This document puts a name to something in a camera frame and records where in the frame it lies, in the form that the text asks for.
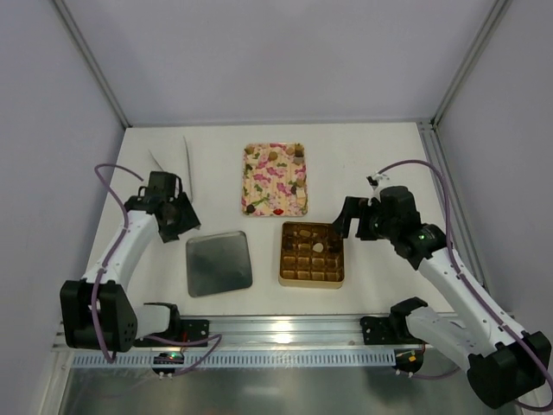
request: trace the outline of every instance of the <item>white wall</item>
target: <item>white wall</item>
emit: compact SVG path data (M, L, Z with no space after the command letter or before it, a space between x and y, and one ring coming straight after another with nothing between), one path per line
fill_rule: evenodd
M122 129L43 0L0 13L0 402L25 414L105 198L92 168Z
M553 2L514 1L440 133L494 296L553 341Z
M66 0L133 125L430 118L493 0Z

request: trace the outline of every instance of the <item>metal frame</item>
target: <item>metal frame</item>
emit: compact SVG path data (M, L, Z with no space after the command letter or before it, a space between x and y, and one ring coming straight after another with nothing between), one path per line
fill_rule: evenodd
M66 6L64 0L50 0L50 2L54 6L54 10L60 18L61 23L65 27L67 34L79 51L80 56L83 58L86 67L88 67L90 73L92 74L92 77L94 78L94 80L96 80L100 91L104 94L105 99L107 99L108 104L113 110L113 113L118 118L119 123L121 124L121 126L123 126L124 129L129 128L129 120L125 116L123 108L121 108L121 105L118 103L118 99L113 93L110 84L108 83L107 79L104 76L104 73L102 72L102 69L96 61L96 58L94 58L94 55L92 54L92 51L89 48L85 37L80 32L79 26L77 26L75 19L73 19L71 11Z
M476 62L482 55L482 52L484 52L484 49L492 38L493 32L499 26L499 23L503 19L511 3L512 0L495 0L480 30L463 57L461 65L457 69L453 80L449 84L448 90L442 98L442 102L438 105L435 116L431 121L432 125L439 125L443 120L448 108L451 106L468 75L472 72Z

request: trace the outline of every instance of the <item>pink floral pattern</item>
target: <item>pink floral pattern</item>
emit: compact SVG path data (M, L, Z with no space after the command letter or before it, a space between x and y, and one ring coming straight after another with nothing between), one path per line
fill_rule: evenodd
M251 216L303 216L308 211L305 157L295 164L301 144L250 144L244 152L241 206ZM270 153L276 160L269 160ZM301 180L298 190L297 182Z

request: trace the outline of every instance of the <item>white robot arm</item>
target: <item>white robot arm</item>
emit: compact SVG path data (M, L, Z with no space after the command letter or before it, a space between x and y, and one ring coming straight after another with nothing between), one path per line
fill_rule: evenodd
M519 343L525 343L547 367L551 353L548 339L541 332L527 333L493 301L457 251L449 249L443 231L421 222L413 194L405 186L394 186L382 174L368 180L372 198L348 196L334 222L335 231L346 238L351 219L359 218L355 236L389 240L396 253L441 292L465 326L452 324L423 300L411 298L391 308L390 317L386 317L390 323L385 327L395 331L398 339L419 339L446 355L467 373L473 390L492 408L541 386L545 381L542 372ZM492 313L500 316L501 324ZM378 317L365 317L362 324L367 324L367 319Z
M146 303L133 308L126 296L138 260L146 246L159 235L163 242L179 239L178 235L199 227L188 196L182 191L181 179L171 173L152 171L148 186L124 204L128 225L120 245L119 235L105 249L102 257L79 281L66 281L60 291L66 342L72 348L105 348L126 352L136 339L157 334L168 340L181 339L181 317L178 308L168 303ZM98 286L99 327L92 318L92 295Z

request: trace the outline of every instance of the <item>purple cable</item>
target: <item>purple cable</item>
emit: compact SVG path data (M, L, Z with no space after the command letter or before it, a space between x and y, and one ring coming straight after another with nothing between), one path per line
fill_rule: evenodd
M92 323L94 325L94 331L96 331L96 336L98 337L98 343L100 346L100 350L102 350L102 354L104 355L105 359L108 361L108 363L113 363L116 359L116 352L113 352L113 354L110 356L110 352L107 349L107 346L105 344L105 338L104 333L102 332L102 328L100 326L99 322L99 316L98 316L98 306L97 306L97 300L98 300L98 291L100 286L100 281L102 279L102 276L105 273L105 268L108 266L109 261L115 251L118 249L118 247L121 245L121 242L123 241L124 236L127 234L127 230L129 228L129 214L127 213L127 210L124 208L123 201L121 201L121 198L115 193L115 191L111 188L110 184L106 181L106 179L101 175L99 172L100 169L104 167L113 167L114 169L121 169L126 171L127 173L132 174L135 176L138 180L142 181L143 178L132 171L131 169L127 169L126 167L120 166L118 164L110 164L110 163L102 163L97 165L94 168L94 172L96 173L96 176L102 183L102 185L107 189L108 193L113 197L115 202L119 205L119 208L121 209L121 212L123 213L123 229L121 230L121 233L119 234L118 238L116 239L115 243L111 246L108 253L105 255L104 260L102 261L102 267L99 269L98 274L96 275L96 279L94 280L94 286L92 287L92 295L91 295L91 306L92 306ZM181 374L187 374L188 372L191 372L196 367L198 367L207 357L213 353L213 351L219 346L222 335L212 335L211 337L208 337L206 340L200 340L197 342L186 342L186 343L180 343L180 342L172 342L170 340L162 339L161 337L156 337L154 335L147 336L150 340L156 340L161 343L169 344L172 346L201 346L205 344L206 342L209 342L211 340L217 339L215 344L204 354L198 361L196 361L194 364L190 365L189 367L185 367L183 369L180 369L178 371L175 371L175 375L181 375Z
M471 294L474 296L476 301L484 308L484 310L487 311L487 313L492 317L492 319L505 331L507 332L515 342L520 345L520 347L530 356L530 358L534 361L536 366L539 368L539 370L542 372L544 378L547 380L547 383L549 383L551 391L553 392L553 378L551 377L550 373L547 370L547 367L542 363L542 361L539 360L539 358L536 356L536 354L532 351L531 348L528 347L528 345L522 341L518 337L518 335L514 332L513 329L511 329L505 322L501 319L500 316L497 315L497 313L486 303L486 301L480 296L478 291L473 287L473 285L468 281L467 276L462 272L461 267L457 263L457 259L455 259L454 252L453 252L453 241L451 237L451 209L449 207L449 190L448 185L446 181L444 180L442 173L440 170L438 170L434 165L424 162L423 160L403 160L401 162L390 164L387 167L384 167L379 171L379 174L383 174L384 172L393 169L397 166L402 166L404 164L421 164L423 166L428 167L431 169L435 176L437 177L438 181L440 182L440 185L442 187L443 191L443 200L444 200L444 210L445 210L445 221L446 221L446 246L448 248L448 254L449 254L449 260L451 261L451 265L454 267L455 272L457 272L459 278L461 279L462 283L467 287L467 289L471 292ZM416 379L443 379L444 377L448 377L451 374L454 374L458 371L459 368L454 370L450 373L445 373L443 375L435 376L435 377L428 377L424 375L413 375L413 378ZM531 406L527 404L523 404L522 402L518 402L515 400L515 404L520 406L521 408L527 409L529 411L534 412L547 412L551 411L553 409L553 398L551 398L551 402L546 406Z
M115 202L121 208L121 212L123 212L123 219L124 219L124 225L123 225L123 229L121 229L121 233L119 234L115 243L111 246L108 253L105 255L105 258L102 261L102 267L98 270L98 274L96 275L96 279L94 280L94 286L92 287L92 295L91 295L92 323L94 325L94 331L96 332L96 336L98 338L98 344L100 346L100 350L102 350L102 354L104 355L108 363L113 363L116 358L116 352L113 352L113 354L110 356L110 352L107 349L107 346L105 345L104 333L102 332L102 327L100 326L100 320L98 317L98 305L96 304L96 302L98 301L98 291L99 291L100 281L102 280L102 276L105 273L105 268L110 262L110 259L115 253L115 251L121 245L121 242L123 242L124 236L127 234L127 230L129 227L129 214L127 213L127 210L124 208L123 201L121 201L117 193L115 193L115 191L111 188L110 183L108 183L100 173L100 169L104 167L113 167L114 169L124 170L127 173L132 174L140 181L142 181L143 178L138 173L135 173L131 169L127 169L126 167L119 166L118 164L102 163L94 168L94 173L96 173L96 176L102 183L102 186L105 187L108 193L113 197L113 199L115 199Z

